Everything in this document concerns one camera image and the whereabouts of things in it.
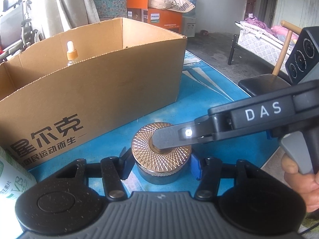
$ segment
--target white bottle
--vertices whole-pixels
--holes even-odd
[[[0,147],[0,198],[16,200],[36,183],[34,176]]]
[[[72,41],[68,41],[67,43],[68,46],[68,51],[66,53],[67,57],[68,57],[68,66],[73,65],[75,63],[77,63],[77,58],[78,58],[78,51],[74,48],[73,42]]]

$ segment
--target wheelchair wheel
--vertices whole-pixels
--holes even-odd
[[[38,41],[44,40],[42,33],[39,33],[39,31],[37,29],[34,29],[32,31],[32,39],[31,39],[31,43],[34,44]]]

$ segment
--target mattress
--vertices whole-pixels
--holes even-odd
[[[275,66],[283,47],[283,42],[271,34],[265,33],[265,30],[259,30],[259,27],[254,25],[249,26],[251,24],[248,23],[236,25],[241,28],[237,44]],[[290,54],[291,48],[288,49],[284,62],[280,68],[280,70],[286,74],[285,63]]]

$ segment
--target white light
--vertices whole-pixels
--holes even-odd
[[[185,131],[185,135],[186,135],[187,137],[192,136],[192,134],[193,134],[193,132],[192,132],[192,130],[191,130],[191,129],[186,129],[186,131]]]

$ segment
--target pink checkered cloth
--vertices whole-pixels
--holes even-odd
[[[255,16],[253,18],[246,18],[245,22],[258,26],[259,28],[263,28],[264,30],[272,34],[273,36],[277,37],[277,35],[270,28],[267,27],[266,23],[258,20],[257,17]]]

